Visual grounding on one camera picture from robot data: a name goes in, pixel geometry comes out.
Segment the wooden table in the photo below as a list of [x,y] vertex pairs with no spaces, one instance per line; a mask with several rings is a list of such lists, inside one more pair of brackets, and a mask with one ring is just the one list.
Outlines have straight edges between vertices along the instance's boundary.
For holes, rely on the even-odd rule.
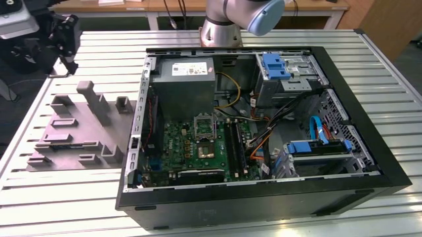
[[[182,16],[178,0],[166,0],[171,16]],[[185,0],[187,16],[206,16],[207,0]],[[346,0],[338,0],[338,3],[326,0],[297,0],[298,16],[329,16],[325,25],[326,30],[337,28],[340,20],[349,4]],[[149,18],[151,30],[159,30],[158,17],[169,16],[163,0],[145,0],[143,2],[127,2],[125,5],[99,7],[97,1],[82,3],[80,0],[70,0],[54,7],[59,13],[71,13],[79,17],[133,17],[143,16]],[[295,5],[290,3],[286,6],[283,16],[295,14]]]

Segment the white workbench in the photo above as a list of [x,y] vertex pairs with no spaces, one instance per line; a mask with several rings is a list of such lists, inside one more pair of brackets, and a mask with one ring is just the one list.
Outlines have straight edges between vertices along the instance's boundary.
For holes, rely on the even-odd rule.
[[[242,35],[245,46],[325,46],[413,186],[392,196],[370,200],[340,216],[177,229],[153,234],[421,236],[421,96],[366,37],[353,31],[273,31],[261,38],[246,32]],[[72,100],[82,99],[76,84],[80,80],[91,80],[97,84],[95,91],[105,93],[107,99],[123,95],[134,99],[146,48],[193,46],[199,46],[197,31],[86,32],[82,35],[78,73],[71,78],[47,79],[0,161],[0,236],[129,237],[150,234],[125,212],[114,209],[119,169],[30,173],[26,161],[54,113],[48,103],[55,94],[70,93]]]

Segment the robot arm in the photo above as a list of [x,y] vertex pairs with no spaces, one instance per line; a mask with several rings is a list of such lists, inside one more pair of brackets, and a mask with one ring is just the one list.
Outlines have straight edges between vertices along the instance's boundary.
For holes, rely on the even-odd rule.
[[239,46],[239,27],[257,36],[269,33],[282,17],[285,2],[285,0],[209,0],[201,34],[202,45]]
[[22,74],[38,70],[50,74],[58,57],[68,74],[75,74],[79,19],[48,9],[63,1],[0,1],[0,58]]

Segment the green circuit board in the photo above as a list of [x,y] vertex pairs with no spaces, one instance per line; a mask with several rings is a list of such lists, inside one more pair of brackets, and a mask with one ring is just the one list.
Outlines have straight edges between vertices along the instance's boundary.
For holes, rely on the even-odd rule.
[[[259,176],[257,165],[250,165],[247,174],[241,177],[234,177],[230,173],[223,125],[225,122],[215,123],[215,140],[197,141],[194,122],[167,123],[165,125],[162,171],[222,169],[227,182],[255,180]],[[239,123],[239,129],[243,139],[247,141],[253,136],[247,122]]]

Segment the orange wire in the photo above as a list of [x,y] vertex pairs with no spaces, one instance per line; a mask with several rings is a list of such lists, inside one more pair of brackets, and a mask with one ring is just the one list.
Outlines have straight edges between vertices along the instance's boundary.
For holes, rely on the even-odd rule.
[[259,147],[263,146],[263,144],[265,144],[266,140],[270,138],[270,136],[271,136],[271,133],[269,134],[269,136],[262,140],[262,142],[261,142],[259,145],[257,146],[257,148],[255,148],[255,150],[254,150],[254,152],[253,152],[253,154],[251,154],[251,157],[250,157],[251,159],[259,159],[259,157],[255,156],[255,153],[257,153]]
[[254,111],[255,111],[255,108],[251,109],[251,118],[253,118],[253,119],[261,119],[259,117],[255,117]]
[[332,134],[332,132],[329,130],[328,125],[325,124],[322,127],[324,127],[325,132],[328,133],[329,139],[333,139],[333,134]]

